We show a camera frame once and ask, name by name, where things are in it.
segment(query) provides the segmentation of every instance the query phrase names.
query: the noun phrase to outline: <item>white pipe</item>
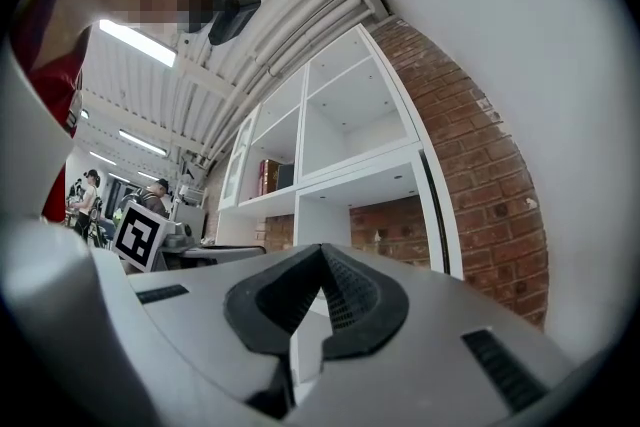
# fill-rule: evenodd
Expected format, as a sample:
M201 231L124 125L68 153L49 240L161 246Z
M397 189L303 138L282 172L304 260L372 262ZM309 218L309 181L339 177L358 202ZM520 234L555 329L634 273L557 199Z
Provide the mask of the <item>white pipe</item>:
M297 27L300 27L301 24L304 23L314 11L316 11L323 3L327 0L312 0L308 5L306 5L300 13L296 14L291 20L287 21L283 26L276 32L276 34L270 39L269 43L265 49L260 52L255 59L252 61L248 68L245 68L244 73L238 80L238 83L231 93L231 96L227 99L227 101L223 104L220 113L216 116L216 120L211 126L209 133L204 141L204 145L202 147L202 151L200 152L200 157L204 157L206 148L211 147L211 144L219 139L219 130L224 120L224 117L229 112L229 109L232 105L236 103L239 95L244 91L247 84L253 79L253 77L259 73L259 67L266 64L267 60L273 55L277 49L284 44L284 42L291 36L291 34L296 30ZM246 104L247 98L241 104L240 109L242 109L242 105Z
M265 45L264 49L256 57L259 65L265 64L269 58L278 50L284 41L286 41L297 29L304 24L318 9L325 4L327 0L311 0L294 16L289 18L285 23L280 25L273 37Z
M329 13L322 20L318 21L313 27L311 27L308 31L303 33L301 37L294 43L289 50L287 50L282 57L280 57L267 72L261 77L260 81L253 88L249 96L247 96L235 114L231 117L229 122L226 124L226 128L222 131L220 137L217 140L217 143L213 145L211 151L207 155L207 159L205 162L205 166L213 160L214 156L217 156L217 152L222 147L222 140L225 137L228 137L227 134L233 134L236 130L234 126L235 123L240 120L244 115L246 110L253 104L254 99L262 92L265 86L271 81L272 78L275 77L287 64L289 64L294 56L300 53L300 51L308 45L311 45L313 39L318 35L322 34L325 30L335 24L338 20L346 16L349 12L357 8L362 3L362 0L347 0L334 11ZM367 9L364 13L359 15L357 18L363 19L367 16L371 15L371 11Z
M324 32L328 27L331 27L334 23L346 16L347 13L353 11L362 3L362 0L346 0L346 2L340 4L335 10L325 16L317 24L311 27L307 32L296 41L289 50L287 50L280 59L278 59L270 68L271 75L276 75L280 72L284 66L290 62L294 56L300 51L310 45L314 38Z

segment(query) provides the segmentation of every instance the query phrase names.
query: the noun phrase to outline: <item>fluorescent light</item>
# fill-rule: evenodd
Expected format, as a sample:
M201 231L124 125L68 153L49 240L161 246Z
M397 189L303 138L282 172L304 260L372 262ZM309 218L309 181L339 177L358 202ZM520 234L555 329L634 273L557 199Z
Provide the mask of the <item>fluorescent light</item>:
M147 173L143 173L142 171L138 171L138 174L140 176L145 176L147 178L150 178L151 180L155 180L156 182L159 180L159 178L156 178L155 176L148 175Z
M113 176L114 178L117 178L118 180L121 180L125 183L131 183L131 180L127 180L126 178L122 178L121 176L118 175L114 175L113 173L109 173L111 176Z
M100 20L100 29L157 59L161 63L166 64L169 68L173 67L173 63L176 60L176 53L167 47L163 47L160 43L156 43L152 39L147 38L143 34L109 20Z
M167 151L163 150L162 148L158 148L157 146L154 146L153 144L149 144L146 141L143 141L142 139L138 139L137 137L125 132L124 130L120 130L120 136L124 137L125 139L129 139L129 141L132 141L136 144L139 144L140 146L142 146L143 148L146 148L147 150L151 150L154 151L160 155L162 155L163 157L167 156Z
M105 162L108 162L113 166L116 165L116 163L113 160L105 159L102 155L98 155L97 153L93 153L92 151L89 152L89 155L93 155L97 159L104 160Z

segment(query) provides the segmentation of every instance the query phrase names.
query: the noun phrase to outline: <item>black grille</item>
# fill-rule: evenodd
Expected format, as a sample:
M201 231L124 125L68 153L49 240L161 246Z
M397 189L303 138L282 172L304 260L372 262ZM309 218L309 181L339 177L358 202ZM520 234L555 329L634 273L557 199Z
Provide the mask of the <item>black grille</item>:
M171 299L182 294L188 294L189 291L182 285L171 285L169 287L155 288L153 290L145 290L138 292L136 295L142 304L155 303L163 299Z
M513 412L529 407L546 393L490 331L474 331L463 335L462 340Z

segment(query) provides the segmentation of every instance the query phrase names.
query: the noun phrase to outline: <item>white shelving unit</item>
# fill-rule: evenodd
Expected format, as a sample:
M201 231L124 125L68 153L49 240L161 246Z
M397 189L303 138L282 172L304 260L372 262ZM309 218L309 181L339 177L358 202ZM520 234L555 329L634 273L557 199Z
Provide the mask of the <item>white shelving unit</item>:
M264 159L294 164L293 184L258 196ZM351 245L350 209L414 195L422 203L431 268L445 271L447 254L455 260L452 275L462 278L453 209L431 141L389 61L357 26L296 71L240 127L217 243L254 244L257 222L294 214L294 244Z

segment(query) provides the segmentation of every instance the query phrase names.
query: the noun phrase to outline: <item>white wall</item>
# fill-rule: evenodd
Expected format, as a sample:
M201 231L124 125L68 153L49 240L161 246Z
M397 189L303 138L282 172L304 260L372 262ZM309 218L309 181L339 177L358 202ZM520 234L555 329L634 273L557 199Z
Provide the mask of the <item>white wall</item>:
M478 85L533 176L546 332L576 361L630 310L638 254L638 44L620 0L387 0Z
M69 193L69 188L78 178L82 178L83 187L87 187L87 179L84 177L84 173L90 169L95 169L98 172L98 175L100 175L98 196L102 198L102 201L104 201L106 205L108 198L105 196L105 190L108 174L104 170L100 160L92 157L78 146L74 146L73 151L69 157L67 157L67 166L64 177L65 196Z

